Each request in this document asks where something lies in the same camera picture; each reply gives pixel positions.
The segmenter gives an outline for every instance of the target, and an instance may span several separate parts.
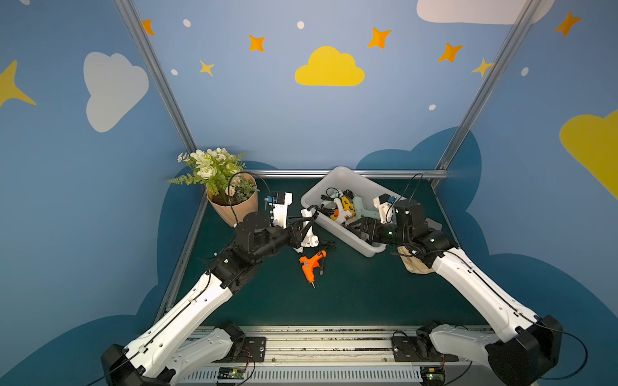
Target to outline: metal rail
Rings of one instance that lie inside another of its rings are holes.
[[[120,13],[122,14],[124,22],[127,24],[127,27],[133,36],[133,40],[135,41],[137,48],[142,54],[144,62],[146,62],[146,67],[148,67],[157,89],[159,89],[159,92],[161,93],[161,98],[167,107],[169,115],[174,121],[174,125],[178,130],[178,134],[180,135],[185,148],[190,153],[195,151],[197,147],[195,145],[195,141],[193,140],[193,136],[191,135],[191,131],[182,116],[180,107],[178,106],[174,94],[172,93],[172,88],[169,86],[165,75],[163,75],[163,69],[161,68],[159,59],[156,57],[155,49],[152,47],[150,39],[144,31],[142,20],[137,12],[135,4],[132,0],[115,0],[115,2],[120,10]]]
[[[262,178],[323,178],[330,169],[246,169]],[[417,178],[441,180],[448,177],[446,170],[353,170],[366,178]]]
[[[195,245],[195,239],[197,238],[197,233],[200,230],[201,220],[204,218],[204,213],[206,212],[207,206],[208,197],[206,196],[205,190],[200,201],[200,206],[198,207],[193,223],[191,224],[191,229],[187,235],[187,241],[182,248],[178,263],[176,263],[174,274],[172,275],[172,279],[170,280],[167,290],[165,291],[165,296],[163,296],[163,300],[159,306],[159,311],[157,312],[156,319],[154,320],[155,322],[158,322],[159,319],[161,319],[166,312],[174,307],[174,304],[176,303],[178,289],[180,288],[182,277],[185,275],[189,257],[191,257],[191,252],[193,251],[193,246]]]
[[[481,83],[481,86],[476,92],[468,111],[463,116],[463,119],[461,123],[459,123],[459,126],[453,134],[451,141],[444,150],[444,153],[436,166],[436,170],[446,170],[449,167],[453,157],[455,157],[455,153],[457,153],[457,150],[459,150],[459,147],[464,142],[464,139],[468,135],[472,125],[476,122],[476,119],[483,110],[487,100],[491,96],[491,93],[496,88],[496,85],[502,77],[506,67],[509,65],[511,59],[515,56],[515,52],[522,44],[523,38],[526,36],[526,33],[532,25],[532,17],[534,16],[540,2],[541,0],[528,0],[523,6],[521,13],[515,21],[515,24],[513,24],[513,28],[511,28],[506,40],[502,44],[502,47],[494,59],[494,65],[492,66],[489,75],[487,75],[483,80],[483,83]],[[438,184],[437,179],[434,179],[431,184],[433,187],[436,187]]]

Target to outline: white flower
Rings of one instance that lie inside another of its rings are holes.
[[[191,157],[195,159],[195,163],[199,168],[210,166],[213,163],[210,155],[204,153],[202,150],[196,150],[195,153],[191,153]]]
[[[215,169],[213,166],[204,166],[201,167],[200,171],[198,171],[196,174],[199,175],[201,178],[208,180],[210,177],[217,174],[217,169]]]

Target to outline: power cord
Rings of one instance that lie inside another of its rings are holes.
[[[459,374],[457,377],[453,378],[452,380],[446,382],[442,386],[450,385],[451,383],[455,382],[457,379],[460,379],[461,377],[464,376],[465,373],[468,372],[468,370],[470,370],[471,367],[472,367],[472,362],[470,362],[470,364],[468,365],[468,367],[466,367],[466,370],[464,370],[463,373]]]
[[[410,180],[408,181],[408,185],[405,186],[404,192],[399,196],[399,198],[397,198],[395,200],[395,202],[393,202],[393,204],[391,206],[389,206],[388,210],[386,211],[386,218],[388,218],[388,214],[390,213],[391,208],[393,206],[395,206],[395,204],[405,195],[405,192],[408,191],[408,188],[410,187],[410,184],[411,184],[412,180],[415,179],[417,176],[421,176],[421,177],[418,179],[417,185],[414,188],[414,191],[412,192],[412,196],[410,196],[410,199],[412,199],[412,197],[414,197],[414,193],[417,192],[418,186],[421,184],[421,181],[423,180],[423,174],[422,173],[416,173],[415,175],[412,176],[412,178],[410,178]]]
[[[251,374],[249,374],[249,376],[245,380],[243,380],[241,383],[239,383],[236,386],[240,386],[240,385],[244,384],[246,381],[250,380],[251,377],[253,377],[253,373],[255,372],[255,361],[253,360],[253,358],[251,356],[247,356],[247,355],[244,355],[244,357],[247,358],[247,363],[248,363],[249,360],[251,362],[253,362],[253,370],[251,370]]]
[[[471,270],[471,271],[472,271],[472,272],[473,272],[473,273],[474,273],[474,274],[475,274],[475,275],[476,275],[479,279],[481,279],[481,281],[482,281],[483,283],[485,283],[485,285],[486,285],[486,286],[487,286],[487,287],[488,287],[488,288],[489,288],[489,289],[490,289],[490,290],[491,290],[491,291],[492,291],[492,292],[493,292],[493,293],[494,293],[494,294],[495,294],[495,295],[496,295],[496,296],[497,296],[500,300],[502,300],[502,301],[503,301],[503,302],[504,302],[504,303],[505,303],[505,304],[506,304],[506,305],[507,305],[510,309],[512,309],[512,310],[513,310],[516,314],[518,314],[518,315],[519,315],[519,316],[521,316],[522,318],[526,319],[528,322],[530,322],[530,323],[532,323],[532,324],[534,324],[534,325],[536,325],[536,326],[538,326],[538,327],[541,327],[541,328],[543,328],[543,329],[547,329],[547,330],[550,330],[550,331],[558,332],[558,333],[560,333],[560,334],[564,334],[564,335],[568,335],[568,336],[570,336],[570,337],[573,337],[573,338],[575,338],[575,339],[576,339],[576,340],[577,340],[577,341],[578,341],[578,342],[582,345],[583,350],[584,350],[584,359],[583,359],[582,364],[580,365],[580,367],[579,367],[577,370],[573,371],[573,372],[572,372],[572,373],[570,373],[570,374],[567,374],[566,376],[562,376],[562,377],[555,377],[555,378],[551,378],[551,377],[540,377],[539,379],[543,379],[543,380],[564,380],[564,379],[568,379],[568,378],[571,378],[571,377],[575,376],[576,374],[578,374],[580,371],[582,371],[582,369],[584,368],[584,366],[586,366],[586,363],[588,363],[588,347],[586,347],[586,345],[582,342],[582,340],[581,340],[581,339],[579,339],[578,337],[576,337],[575,335],[573,335],[573,334],[572,334],[572,333],[570,333],[570,332],[566,332],[566,331],[560,331],[560,330],[552,329],[552,328],[550,328],[550,327],[546,327],[546,326],[544,326],[544,325],[542,325],[542,324],[539,324],[539,323],[533,322],[533,321],[531,321],[530,319],[528,319],[528,318],[526,317],[526,315],[524,315],[523,313],[521,313],[520,311],[518,311],[518,310],[517,310],[517,308],[513,307],[513,306],[512,306],[512,305],[511,305],[508,301],[506,301],[506,300],[505,300],[505,299],[504,299],[504,298],[503,298],[503,297],[502,297],[502,296],[501,296],[501,295],[500,295],[500,294],[499,294],[499,293],[498,293],[498,292],[497,292],[497,291],[496,291],[496,290],[495,290],[492,286],[490,286],[490,285],[489,285],[489,283],[488,283],[488,282],[486,282],[486,281],[485,281],[485,279],[483,279],[483,278],[482,278],[482,276],[481,276],[481,275],[479,275],[479,274],[478,274],[478,273],[477,273],[477,272],[476,272],[476,271],[475,271],[472,267],[470,267],[470,266],[469,266],[469,265],[465,262],[465,260],[464,260],[464,259],[462,259],[462,258],[461,258],[461,257],[460,257],[457,253],[454,253],[454,252],[451,252],[451,251],[447,251],[447,250],[436,250],[436,251],[431,251],[430,253],[432,253],[432,252],[446,252],[446,253],[450,253],[450,254],[452,254],[453,256],[455,256],[456,258],[460,259],[460,260],[461,260],[461,262],[462,262],[462,263],[464,263],[464,264],[468,267],[468,269],[469,269],[469,270]]]
[[[110,375],[110,374],[111,374],[111,373],[113,373],[114,371],[116,371],[116,370],[118,370],[119,368],[121,368],[122,366],[124,366],[124,364],[125,364],[126,362],[129,362],[131,359],[135,358],[135,357],[136,357],[139,353],[140,353],[140,352],[139,352],[139,351],[137,351],[135,354],[133,354],[133,356],[132,356],[131,358],[123,360],[123,361],[122,361],[122,363],[120,363],[118,366],[114,367],[114,369],[112,369],[112,370],[110,370],[109,372],[107,372],[107,373],[103,374],[103,376],[102,376],[102,377],[95,379],[94,381],[90,382],[90,383],[89,383],[89,384],[87,384],[86,386],[92,386],[92,385],[94,385],[95,383],[99,382],[101,379],[103,379],[103,378],[107,377],[108,375]]]
[[[226,249],[232,243],[232,241],[234,241],[235,238],[236,238],[236,235],[232,236],[232,239],[223,248],[221,248],[221,251],[219,251],[219,253],[215,253],[214,255],[210,256],[209,258],[201,258],[199,256],[197,256],[197,258],[200,259],[200,260],[211,260],[211,259],[214,259],[215,257],[217,257],[217,255],[220,255],[221,252],[223,252],[223,250]]]
[[[259,175],[255,174],[255,173],[246,172],[246,171],[243,171],[243,170],[241,170],[240,172],[237,172],[237,173],[232,174],[232,176],[230,177],[230,179],[227,181],[227,191],[230,191],[230,184],[232,183],[232,179],[234,178],[234,176],[236,176],[237,174],[243,174],[243,173],[246,173],[246,174],[248,174],[248,175],[251,175],[251,176],[253,176],[254,178],[255,178],[255,177],[258,177],[260,180],[262,180],[262,182],[264,183],[264,185],[266,185],[266,190],[268,190],[268,195],[269,195],[269,196],[272,196],[272,195],[273,195],[272,191],[271,191],[271,190],[270,190],[270,188],[268,187],[268,184],[266,183],[266,181],[264,181],[264,179],[263,179],[261,176],[259,176]],[[238,223],[239,223],[239,221],[238,221],[238,217],[236,216],[236,212],[234,212],[234,206],[232,205],[232,196],[227,195],[227,203],[229,204],[230,208],[232,209],[232,214],[234,215],[234,219],[236,220],[236,224],[238,224]]]
[[[201,294],[204,293],[204,291],[206,291],[208,289],[208,286],[210,285],[210,279],[212,279],[213,273],[210,271],[210,268],[207,268],[206,271],[208,272],[208,282],[206,283],[204,289],[200,291],[200,293],[197,294],[197,296],[194,297],[193,300],[199,298]],[[150,343],[152,343],[155,338],[159,336],[159,334],[163,332],[163,330],[165,330],[178,317],[178,315],[182,314],[182,312],[185,311],[191,304],[193,304],[193,301],[189,301],[176,315],[174,315],[174,317],[172,317],[172,319],[170,319],[169,322],[167,322],[166,325],[163,326],[161,330],[157,331],[157,333],[152,338],[150,338],[150,340],[148,340],[146,344],[144,344],[144,348],[146,348]]]

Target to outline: orange glue gun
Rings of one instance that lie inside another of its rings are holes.
[[[313,269],[315,267],[320,266],[320,264],[318,263],[318,260],[320,260],[321,258],[325,256],[326,256],[326,251],[320,251],[316,253],[315,256],[313,256],[311,259],[307,259],[306,256],[303,256],[300,258],[300,263],[303,264],[302,265],[303,273],[305,274],[307,281],[311,283],[313,288],[315,288],[315,284],[313,284],[313,282],[315,281],[315,276],[313,275]]]

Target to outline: blue wall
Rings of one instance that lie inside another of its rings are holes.
[[[184,147],[151,80],[110,131],[87,119],[89,53],[145,69],[113,0],[3,1],[0,47],[36,103],[0,106],[0,385],[85,384],[152,323],[201,191],[166,182]]]
[[[401,169],[404,152],[459,124],[482,81],[472,70],[492,61],[510,28],[428,22],[414,1],[135,3],[198,147],[247,151],[280,169]],[[384,49],[368,48],[373,28],[392,30]],[[249,50],[249,35],[265,37],[264,52]],[[446,43],[463,45],[454,62],[438,62]],[[295,71],[321,46],[351,54],[364,81],[297,83]],[[200,61],[214,64],[212,76]],[[439,158],[447,142],[431,153]]]
[[[554,30],[569,11],[582,19],[564,36]],[[618,201],[563,147],[560,131],[577,115],[618,110],[617,12],[610,0],[556,2],[530,28],[438,185],[455,233],[478,265],[588,345],[589,365],[561,385],[616,376],[607,362],[618,346]],[[550,375],[569,373],[582,358],[578,343],[565,337],[561,364]]]

